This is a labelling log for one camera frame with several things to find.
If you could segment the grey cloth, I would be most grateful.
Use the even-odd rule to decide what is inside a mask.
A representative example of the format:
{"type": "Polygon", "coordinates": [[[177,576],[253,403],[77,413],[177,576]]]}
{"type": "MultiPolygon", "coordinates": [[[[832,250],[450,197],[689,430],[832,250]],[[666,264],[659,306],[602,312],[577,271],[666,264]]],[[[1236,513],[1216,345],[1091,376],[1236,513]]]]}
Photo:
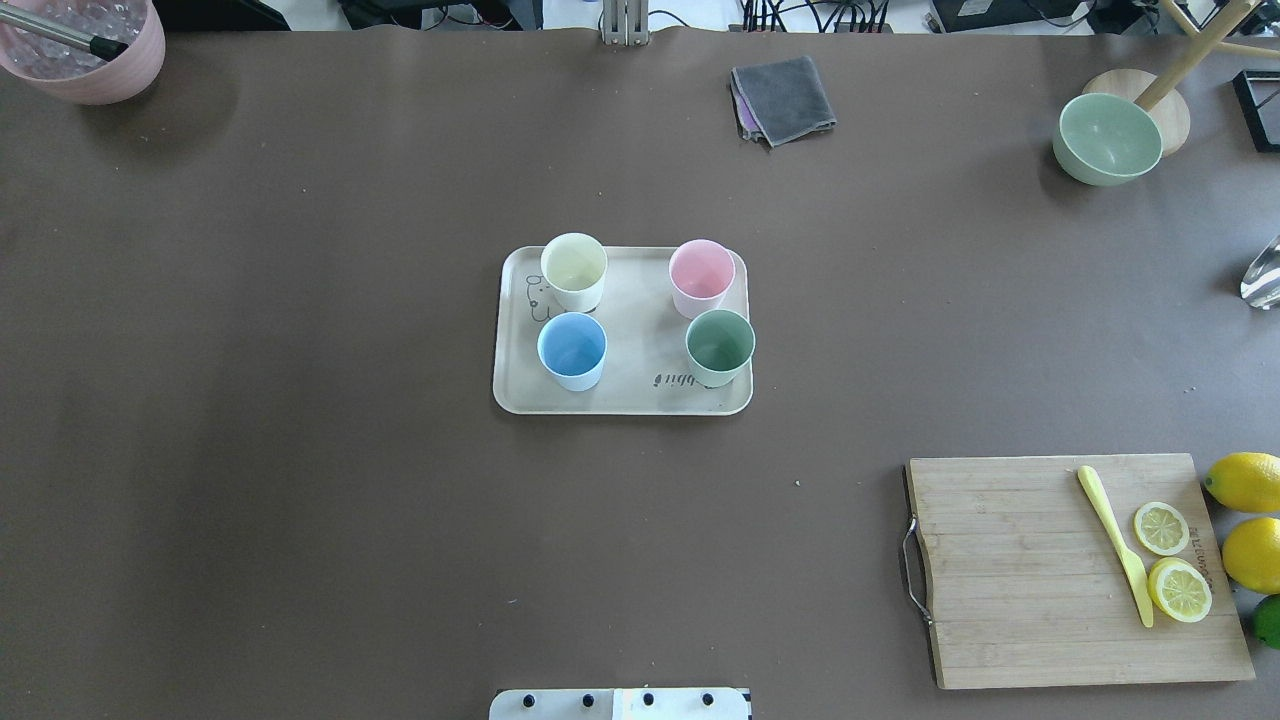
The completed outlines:
{"type": "Polygon", "coordinates": [[[809,55],[730,72],[730,92],[741,137],[771,147],[833,129],[838,120],[809,55]]]}

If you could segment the green lime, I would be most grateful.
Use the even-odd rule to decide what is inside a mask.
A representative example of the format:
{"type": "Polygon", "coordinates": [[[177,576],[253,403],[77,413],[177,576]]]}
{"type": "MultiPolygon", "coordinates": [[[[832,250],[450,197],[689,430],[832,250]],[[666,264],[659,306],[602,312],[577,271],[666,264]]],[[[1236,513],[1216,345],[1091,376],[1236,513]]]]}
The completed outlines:
{"type": "Polygon", "coordinates": [[[1280,650],[1280,597],[1270,594],[1262,598],[1251,616],[1253,637],[1271,650],[1280,650]]]}

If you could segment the dark glass tray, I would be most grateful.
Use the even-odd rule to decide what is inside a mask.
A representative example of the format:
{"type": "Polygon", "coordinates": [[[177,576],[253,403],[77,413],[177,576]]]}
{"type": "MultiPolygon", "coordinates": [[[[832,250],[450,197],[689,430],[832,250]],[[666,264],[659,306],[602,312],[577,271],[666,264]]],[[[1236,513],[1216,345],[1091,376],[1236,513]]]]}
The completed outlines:
{"type": "Polygon", "coordinates": [[[1279,72],[1242,70],[1231,81],[1257,152],[1279,152],[1279,72]]]}

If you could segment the lemon slice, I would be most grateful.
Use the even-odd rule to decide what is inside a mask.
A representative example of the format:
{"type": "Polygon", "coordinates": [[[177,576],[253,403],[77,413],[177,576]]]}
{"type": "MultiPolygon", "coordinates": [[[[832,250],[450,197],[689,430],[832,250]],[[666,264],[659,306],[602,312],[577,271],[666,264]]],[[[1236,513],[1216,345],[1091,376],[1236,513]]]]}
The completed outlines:
{"type": "Polygon", "coordinates": [[[1165,557],[1155,562],[1147,589],[1155,607],[1179,623],[1199,623],[1212,609],[1210,583],[1196,566],[1181,559],[1165,557]]]}
{"type": "Polygon", "coordinates": [[[1140,505],[1132,524],[1138,542],[1160,557],[1176,556],[1190,542],[1187,519],[1170,503],[1149,501],[1140,505]]]}

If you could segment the aluminium frame post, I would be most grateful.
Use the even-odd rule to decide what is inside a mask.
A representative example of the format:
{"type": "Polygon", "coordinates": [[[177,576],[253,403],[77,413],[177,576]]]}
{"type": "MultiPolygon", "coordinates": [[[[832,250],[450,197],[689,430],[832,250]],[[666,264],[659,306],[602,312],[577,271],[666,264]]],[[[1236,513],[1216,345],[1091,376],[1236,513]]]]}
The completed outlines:
{"type": "Polygon", "coordinates": [[[648,0],[603,0],[602,41],[608,46],[643,46],[650,42],[648,0]]]}

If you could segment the blue cup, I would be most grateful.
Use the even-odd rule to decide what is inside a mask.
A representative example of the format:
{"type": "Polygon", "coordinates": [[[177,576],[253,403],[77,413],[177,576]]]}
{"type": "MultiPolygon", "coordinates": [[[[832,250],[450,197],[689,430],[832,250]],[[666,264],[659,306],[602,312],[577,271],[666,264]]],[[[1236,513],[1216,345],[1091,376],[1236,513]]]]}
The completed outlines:
{"type": "Polygon", "coordinates": [[[585,313],[562,313],[540,331],[536,343],[543,368],[564,389],[584,392],[602,379],[608,338],[604,327],[585,313]]]}

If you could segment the metal tube tool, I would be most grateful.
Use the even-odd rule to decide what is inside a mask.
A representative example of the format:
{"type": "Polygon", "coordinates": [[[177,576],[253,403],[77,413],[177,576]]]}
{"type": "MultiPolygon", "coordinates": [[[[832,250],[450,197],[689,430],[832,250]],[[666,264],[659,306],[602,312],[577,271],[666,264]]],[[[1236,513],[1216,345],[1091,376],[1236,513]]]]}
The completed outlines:
{"type": "Polygon", "coordinates": [[[129,44],[65,26],[9,3],[1,3],[1,22],[104,61],[113,61],[129,49],[129,44]]]}

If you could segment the wooden stand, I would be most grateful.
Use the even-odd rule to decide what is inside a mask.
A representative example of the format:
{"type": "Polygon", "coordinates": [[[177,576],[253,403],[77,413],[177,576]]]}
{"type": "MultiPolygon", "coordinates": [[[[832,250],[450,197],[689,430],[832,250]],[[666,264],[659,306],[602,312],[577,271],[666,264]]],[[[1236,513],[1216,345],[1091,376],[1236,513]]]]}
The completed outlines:
{"type": "Polygon", "coordinates": [[[1176,86],[1201,61],[1212,51],[1276,60],[1277,50],[1228,41],[1228,36],[1257,10],[1258,1],[1230,1],[1202,27],[1174,1],[1158,5],[1189,38],[1187,50],[1157,76],[1138,69],[1112,69],[1091,79],[1083,92],[1114,95],[1142,108],[1160,129],[1162,155],[1167,158],[1184,145],[1190,131],[1189,109],[1176,86]]]}

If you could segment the cream rabbit tray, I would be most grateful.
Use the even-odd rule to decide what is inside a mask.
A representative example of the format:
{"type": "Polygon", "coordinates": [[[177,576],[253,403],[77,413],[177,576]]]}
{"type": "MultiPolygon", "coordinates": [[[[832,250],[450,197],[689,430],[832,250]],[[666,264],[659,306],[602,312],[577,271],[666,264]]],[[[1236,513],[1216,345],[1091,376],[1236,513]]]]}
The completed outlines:
{"type": "Polygon", "coordinates": [[[727,416],[753,397],[753,370],[719,388],[699,384],[684,337],[690,320],[676,309],[668,278],[672,247],[609,246],[602,302],[593,311],[608,350],[600,382],[571,392],[541,366],[541,327],[562,307],[540,272],[540,246],[516,249],[503,263],[492,389],[521,415],[727,416]]]}

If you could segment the green bowl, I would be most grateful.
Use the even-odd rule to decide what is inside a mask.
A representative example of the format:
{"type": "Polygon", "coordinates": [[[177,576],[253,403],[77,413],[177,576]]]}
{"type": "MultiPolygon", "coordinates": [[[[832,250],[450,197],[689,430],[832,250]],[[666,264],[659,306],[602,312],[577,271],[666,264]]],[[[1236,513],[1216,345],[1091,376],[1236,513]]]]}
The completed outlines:
{"type": "Polygon", "coordinates": [[[1153,118],[1133,101],[1111,94],[1083,94],[1059,113],[1052,152],[1075,181],[1114,187],[1156,168],[1164,140],[1153,118]]]}

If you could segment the wooden cutting board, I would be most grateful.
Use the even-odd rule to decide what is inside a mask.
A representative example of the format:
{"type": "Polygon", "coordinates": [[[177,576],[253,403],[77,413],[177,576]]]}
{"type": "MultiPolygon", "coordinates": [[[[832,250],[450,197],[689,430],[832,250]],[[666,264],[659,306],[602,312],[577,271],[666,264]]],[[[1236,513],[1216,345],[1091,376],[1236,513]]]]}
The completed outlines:
{"type": "Polygon", "coordinates": [[[1244,682],[1254,665],[1188,454],[915,457],[908,534],[922,582],[934,678],[946,691],[1244,682]],[[1102,521],[1078,480],[1100,474],[1121,537],[1144,564],[1137,509],[1162,501],[1188,521],[1180,557],[1208,582],[1206,619],[1140,615],[1102,521]]]}

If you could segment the pink cup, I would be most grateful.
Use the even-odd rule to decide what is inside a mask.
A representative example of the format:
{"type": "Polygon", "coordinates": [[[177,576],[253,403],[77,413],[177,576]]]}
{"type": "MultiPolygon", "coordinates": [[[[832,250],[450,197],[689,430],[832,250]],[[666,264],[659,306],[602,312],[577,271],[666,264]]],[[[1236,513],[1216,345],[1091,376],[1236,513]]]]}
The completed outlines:
{"type": "Polygon", "coordinates": [[[736,275],[733,254],[723,245],[705,238],[680,245],[668,264],[675,309],[690,320],[718,309],[736,275]]]}

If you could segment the pink bowl with ice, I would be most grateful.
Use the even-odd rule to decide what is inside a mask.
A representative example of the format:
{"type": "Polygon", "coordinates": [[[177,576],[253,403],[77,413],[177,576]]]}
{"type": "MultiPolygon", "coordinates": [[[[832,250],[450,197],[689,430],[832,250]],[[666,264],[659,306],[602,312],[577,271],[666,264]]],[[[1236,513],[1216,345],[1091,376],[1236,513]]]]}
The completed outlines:
{"type": "Polygon", "coordinates": [[[166,53],[152,1],[4,1],[1,44],[6,73],[82,105],[143,92],[166,53]]]}

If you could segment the yellow lemon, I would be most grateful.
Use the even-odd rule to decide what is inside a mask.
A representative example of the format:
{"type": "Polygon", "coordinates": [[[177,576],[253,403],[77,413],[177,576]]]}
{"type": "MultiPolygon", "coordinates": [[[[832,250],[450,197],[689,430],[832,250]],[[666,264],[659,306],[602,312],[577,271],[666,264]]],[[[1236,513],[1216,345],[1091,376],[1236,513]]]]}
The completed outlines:
{"type": "Polygon", "coordinates": [[[1279,457],[1262,452],[1234,452],[1206,473],[1204,488],[1224,507],[1238,512],[1279,511],[1279,457]]]}
{"type": "Polygon", "coordinates": [[[1260,594],[1279,593],[1279,520],[1253,518],[1239,523],[1222,543],[1229,578],[1260,594]]]}

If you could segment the green cup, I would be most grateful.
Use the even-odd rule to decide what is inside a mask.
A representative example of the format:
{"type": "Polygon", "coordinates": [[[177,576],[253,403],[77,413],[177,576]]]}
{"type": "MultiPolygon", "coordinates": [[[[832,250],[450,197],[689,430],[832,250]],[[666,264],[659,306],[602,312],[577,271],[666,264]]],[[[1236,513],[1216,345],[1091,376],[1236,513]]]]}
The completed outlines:
{"type": "Polygon", "coordinates": [[[756,334],[744,315],[719,307],[690,322],[684,347],[694,379],[707,388],[719,388],[753,360],[756,334]]]}

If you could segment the metal scoop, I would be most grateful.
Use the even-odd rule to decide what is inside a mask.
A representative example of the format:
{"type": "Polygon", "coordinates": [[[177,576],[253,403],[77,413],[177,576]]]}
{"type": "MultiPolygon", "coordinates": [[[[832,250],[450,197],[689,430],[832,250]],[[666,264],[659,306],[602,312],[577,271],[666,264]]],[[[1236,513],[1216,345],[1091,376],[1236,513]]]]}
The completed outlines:
{"type": "Polygon", "coordinates": [[[1242,277],[1239,295],[1253,309],[1270,310],[1279,305],[1279,243],[1276,236],[1242,277]]]}

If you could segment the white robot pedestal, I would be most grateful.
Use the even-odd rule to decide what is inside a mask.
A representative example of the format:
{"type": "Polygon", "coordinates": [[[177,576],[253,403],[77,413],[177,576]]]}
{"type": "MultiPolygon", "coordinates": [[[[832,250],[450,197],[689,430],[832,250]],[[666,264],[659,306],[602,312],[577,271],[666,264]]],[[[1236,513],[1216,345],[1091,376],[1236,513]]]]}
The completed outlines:
{"type": "Polygon", "coordinates": [[[751,719],[750,691],[732,687],[508,689],[489,719],[751,719]]]}

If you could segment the cream cup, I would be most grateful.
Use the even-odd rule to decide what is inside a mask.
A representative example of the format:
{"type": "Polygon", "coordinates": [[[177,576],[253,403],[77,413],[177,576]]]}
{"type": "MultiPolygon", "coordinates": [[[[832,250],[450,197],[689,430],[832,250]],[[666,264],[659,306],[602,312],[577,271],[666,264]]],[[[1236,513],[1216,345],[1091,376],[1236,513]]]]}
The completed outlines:
{"type": "Polygon", "coordinates": [[[543,249],[540,270],[563,310],[591,313],[604,293],[608,255],[590,234],[563,233],[543,249]]]}

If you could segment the yellow plastic knife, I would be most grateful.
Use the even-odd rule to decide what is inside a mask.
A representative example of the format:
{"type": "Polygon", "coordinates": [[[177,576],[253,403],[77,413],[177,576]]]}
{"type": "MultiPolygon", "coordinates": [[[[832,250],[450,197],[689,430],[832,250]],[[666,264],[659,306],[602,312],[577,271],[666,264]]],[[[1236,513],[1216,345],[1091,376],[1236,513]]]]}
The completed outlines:
{"type": "Polygon", "coordinates": [[[1148,574],[1146,565],[1126,543],[1100,474],[1091,465],[1080,465],[1076,469],[1076,479],[1117,556],[1142,625],[1147,629],[1153,628],[1155,602],[1149,597],[1147,588],[1148,574]]]}

